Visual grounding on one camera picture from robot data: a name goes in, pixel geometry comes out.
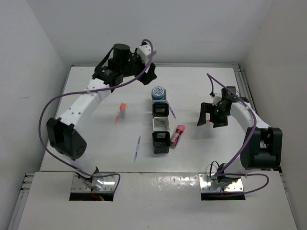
metal base plate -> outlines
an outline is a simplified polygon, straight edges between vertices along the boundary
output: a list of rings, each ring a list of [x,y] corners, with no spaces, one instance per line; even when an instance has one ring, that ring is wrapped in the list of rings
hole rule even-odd
[[[96,196],[102,196],[105,201],[113,201],[114,187],[116,184],[115,177],[103,177],[98,181],[102,186],[99,190],[94,190],[93,194]],[[91,188],[84,183],[84,181],[74,175],[71,185],[70,200],[96,200],[92,197]]]
[[[214,197],[218,199],[219,195],[222,197],[226,194],[230,195],[244,192],[242,180],[240,178],[231,183],[219,183],[217,180],[212,180],[209,175],[209,173],[199,173],[202,197],[203,195],[214,195]]]

white tabletop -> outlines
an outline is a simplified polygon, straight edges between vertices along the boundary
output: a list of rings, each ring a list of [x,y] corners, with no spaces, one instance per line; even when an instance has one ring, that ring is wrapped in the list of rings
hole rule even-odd
[[[94,67],[72,67],[64,92],[84,90],[93,71]],[[201,103],[212,101],[206,73],[226,86],[237,87],[232,68],[157,67],[158,78],[149,85],[143,86],[136,81],[115,90],[101,102],[83,127],[81,135],[87,142],[85,154],[104,172],[205,172],[214,160],[229,161],[242,146],[245,136],[237,121],[229,117],[228,126],[215,129],[212,123],[196,125]],[[186,127],[178,146],[162,155],[153,153],[151,90],[155,86],[167,90],[167,100],[177,116],[176,120],[171,113],[168,116],[171,135],[178,125]],[[215,84],[214,91],[221,92],[221,87]],[[57,116],[76,98],[76,95],[63,98]],[[125,118],[114,126],[120,103],[127,104]],[[139,153],[133,163],[139,135]],[[40,170],[71,171],[71,168],[45,153]]]
[[[278,172],[265,173],[267,187],[233,201],[201,201],[197,173],[122,173],[114,201],[98,202],[69,201],[72,172],[37,172],[18,229],[296,230]]]

pink marker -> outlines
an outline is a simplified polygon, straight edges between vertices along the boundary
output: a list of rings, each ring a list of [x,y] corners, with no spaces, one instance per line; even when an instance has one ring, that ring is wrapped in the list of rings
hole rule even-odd
[[[176,132],[173,134],[172,138],[171,138],[171,146],[175,147],[178,142],[179,142],[179,138],[181,136],[181,134],[184,132],[186,128],[184,127],[184,125],[179,125],[177,126]]]

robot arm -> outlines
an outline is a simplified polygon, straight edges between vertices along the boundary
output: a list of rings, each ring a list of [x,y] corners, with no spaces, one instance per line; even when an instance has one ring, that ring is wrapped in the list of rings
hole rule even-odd
[[[228,87],[233,92],[235,87]],[[198,126],[206,123],[206,113],[210,114],[210,122],[213,128],[228,125],[228,116],[233,116],[246,133],[245,140],[249,136],[254,125],[254,119],[249,112],[250,104],[247,98],[241,98],[247,107],[245,107],[237,98],[230,94],[226,89],[222,89],[222,94],[212,95],[213,103],[202,103],[201,114]],[[256,117],[256,130],[251,136],[250,141],[237,158],[224,173],[246,174],[251,170],[274,169],[278,168],[281,160],[282,132],[279,128],[270,127],[265,123],[255,111],[252,110]]]
[[[90,80],[86,91],[117,86],[123,82],[124,77],[138,75],[143,71],[151,55],[150,46],[143,43],[134,53],[125,44],[115,44],[107,56],[95,68],[93,78]],[[138,80],[144,85],[156,79],[155,65],[151,63],[147,73]],[[74,104],[57,119],[47,121],[47,132],[50,145],[63,154],[77,169],[87,174],[94,174],[98,168],[92,164],[85,153],[86,141],[80,135],[82,127],[98,105],[109,96],[113,90],[89,92],[82,94]],[[92,178],[78,172],[85,180]]]

red wire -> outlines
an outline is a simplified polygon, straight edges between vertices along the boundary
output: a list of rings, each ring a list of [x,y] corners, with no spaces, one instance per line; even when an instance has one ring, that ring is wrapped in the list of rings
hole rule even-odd
[[[94,198],[96,198],[96,199],[98,199],[98,200],[102,200],[102,199],[103,199],[102,196],[96,196],[96,195],[93,193],[93,191],[91,192],[91,195],[92,195],[92,197],[94,197]]]

